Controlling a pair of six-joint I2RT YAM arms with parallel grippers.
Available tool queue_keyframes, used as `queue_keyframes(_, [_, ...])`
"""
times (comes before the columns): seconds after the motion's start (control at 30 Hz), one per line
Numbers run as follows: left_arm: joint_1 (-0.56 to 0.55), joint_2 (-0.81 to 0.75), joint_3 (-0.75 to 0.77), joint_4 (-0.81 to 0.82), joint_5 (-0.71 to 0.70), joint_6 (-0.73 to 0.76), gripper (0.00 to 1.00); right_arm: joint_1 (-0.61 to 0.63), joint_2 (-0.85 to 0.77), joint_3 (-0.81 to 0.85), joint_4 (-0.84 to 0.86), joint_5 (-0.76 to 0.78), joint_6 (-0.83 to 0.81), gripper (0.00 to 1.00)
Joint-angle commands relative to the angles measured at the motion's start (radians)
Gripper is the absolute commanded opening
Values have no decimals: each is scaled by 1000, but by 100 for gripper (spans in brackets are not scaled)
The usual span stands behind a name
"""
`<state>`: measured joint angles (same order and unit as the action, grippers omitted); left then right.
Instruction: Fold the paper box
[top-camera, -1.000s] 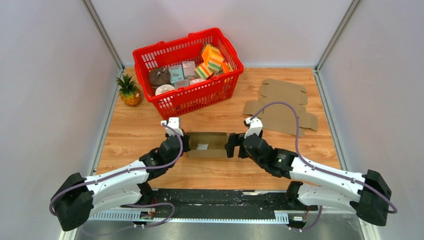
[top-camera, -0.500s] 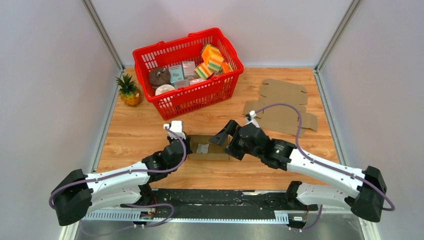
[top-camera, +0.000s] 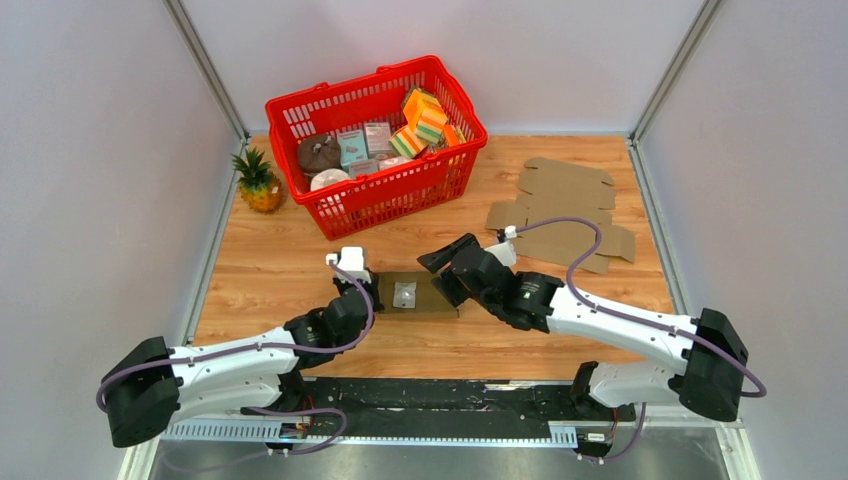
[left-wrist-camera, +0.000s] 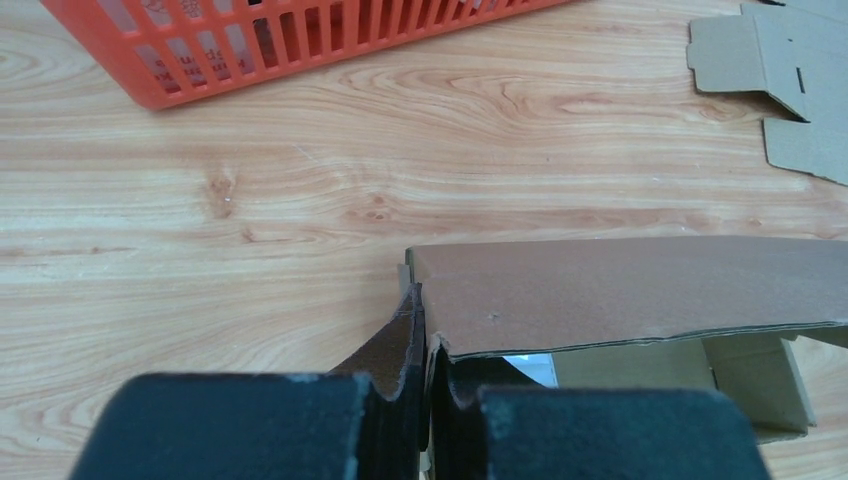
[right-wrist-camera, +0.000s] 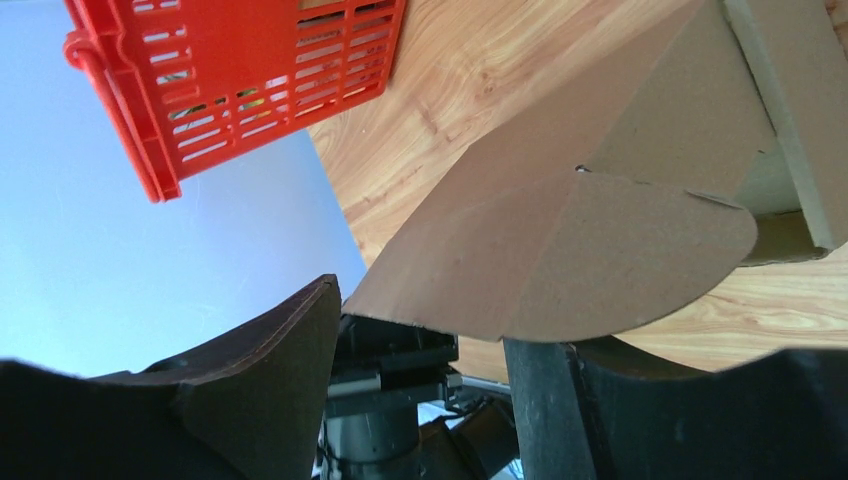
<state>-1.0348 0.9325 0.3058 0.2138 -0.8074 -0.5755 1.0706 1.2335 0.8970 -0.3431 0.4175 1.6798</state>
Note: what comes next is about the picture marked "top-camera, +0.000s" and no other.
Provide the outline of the brown cardboard box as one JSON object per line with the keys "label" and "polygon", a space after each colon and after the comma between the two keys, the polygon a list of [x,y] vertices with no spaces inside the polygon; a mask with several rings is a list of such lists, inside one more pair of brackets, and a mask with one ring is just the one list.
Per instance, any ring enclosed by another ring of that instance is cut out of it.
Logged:
{"label": "brown cardboard box", "polygon": [[[453,308],[433,287],[435,277],[427,271],[384,271],[380,276],[380,294],[385,310],[378,313],[381,320],[454,320],[459,317],[458,308]],[[417,300],[415,309],[397,309],[392,306],[394,284],[396,282],[416,282]]]}

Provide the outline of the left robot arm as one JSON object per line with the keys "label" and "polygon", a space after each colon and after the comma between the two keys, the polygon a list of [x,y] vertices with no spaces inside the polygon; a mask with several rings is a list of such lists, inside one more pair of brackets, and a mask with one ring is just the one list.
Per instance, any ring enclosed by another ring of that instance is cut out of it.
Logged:
{"label": "left robot arm", "polygon": [[235,412],[291,415],[304,405],[301,372],[353,349],[373,326],[380,277],[334,279],[338,297],[282,326],[205,347],[141,341],[101,380],[96,403],[117,448],[144,443],[170,425]]}

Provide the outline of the small white plastic packet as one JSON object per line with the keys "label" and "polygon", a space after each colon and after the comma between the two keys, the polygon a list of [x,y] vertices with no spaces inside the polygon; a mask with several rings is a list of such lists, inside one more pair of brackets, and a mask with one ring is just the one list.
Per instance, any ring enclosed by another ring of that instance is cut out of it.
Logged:
{"label": "small white plastic packet", "polygon": [[416,282],[396,282],[394,284],[392,306],[397,309],[415,309],[417,300],[416,292]]}

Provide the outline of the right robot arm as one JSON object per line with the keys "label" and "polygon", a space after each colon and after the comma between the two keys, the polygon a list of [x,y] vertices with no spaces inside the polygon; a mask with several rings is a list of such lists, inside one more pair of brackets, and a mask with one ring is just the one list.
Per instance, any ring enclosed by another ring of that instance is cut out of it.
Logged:
{"label": "right robot arm", "polygon": [[633,403],[674,401],[715,421],[738,416],[748,350],[720,311],[659,313],[570,288],[550,275],[514,272],[509,242],[483,248],[472,234],[418,262],[453,306],[473,300],[515,329],[581,336],[641,356],[640,363],[580,365],[570,404],[583,418]]}

